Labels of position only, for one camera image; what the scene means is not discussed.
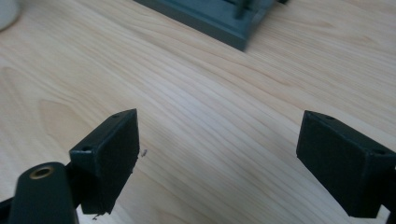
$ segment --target wood grain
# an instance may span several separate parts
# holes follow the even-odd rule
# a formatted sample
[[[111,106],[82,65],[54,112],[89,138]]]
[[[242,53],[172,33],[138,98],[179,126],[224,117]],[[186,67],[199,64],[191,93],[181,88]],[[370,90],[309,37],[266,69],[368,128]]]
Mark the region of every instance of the wood grain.
[[[276,5],[246,52],[132,0],[21,1],[0,33],[0,200],[137,108],[111,216],[81,223],[384,223],[348,217],[296,159],[304,110],[396,149],[396,2]]]

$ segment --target wooden table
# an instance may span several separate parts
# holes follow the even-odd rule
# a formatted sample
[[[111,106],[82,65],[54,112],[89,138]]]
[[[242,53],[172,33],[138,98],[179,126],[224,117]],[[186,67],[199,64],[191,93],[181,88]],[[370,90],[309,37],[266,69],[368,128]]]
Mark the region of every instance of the wooden table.
[[[132,0],[21,1],[0,33],[0,200],[137,108],[147,149],[81,223],[384,223],[348,217],[296,159],[305,110],[396,149],[396,1],[276,5],[246,52]]]

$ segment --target black object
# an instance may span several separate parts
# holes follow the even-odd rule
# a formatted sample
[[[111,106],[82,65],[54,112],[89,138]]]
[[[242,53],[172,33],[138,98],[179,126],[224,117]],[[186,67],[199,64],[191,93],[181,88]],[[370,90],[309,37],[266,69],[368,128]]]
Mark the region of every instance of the black object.
[[[297,157],[349,216],[396,212],[396,153],[341,121],[305,111]]]
[[[71,161],[23,173],[14,198],[0,203],[0,223],[78,223],[84,214],[111,213],[139,153],[136,110],[106,119],[70,150]]]
[[[162,14],[244,50],[275,0],[135,0]],[[279,0],[285,4],[288,0]]]

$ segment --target white object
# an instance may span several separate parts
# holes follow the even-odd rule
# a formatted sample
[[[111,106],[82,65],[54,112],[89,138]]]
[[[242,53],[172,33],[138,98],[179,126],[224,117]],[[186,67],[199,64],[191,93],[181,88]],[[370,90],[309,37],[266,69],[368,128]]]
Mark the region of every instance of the white object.
[[[0,31],[6,29],[20,14],[17,0],[0,0]]]

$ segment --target white round object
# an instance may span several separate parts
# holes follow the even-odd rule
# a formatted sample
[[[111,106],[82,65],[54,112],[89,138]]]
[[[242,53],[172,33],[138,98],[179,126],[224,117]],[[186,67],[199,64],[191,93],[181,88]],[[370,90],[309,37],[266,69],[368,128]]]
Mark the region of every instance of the white round object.
[[[17,0],[0,0],[0,31],[7,28],[20,14]]]

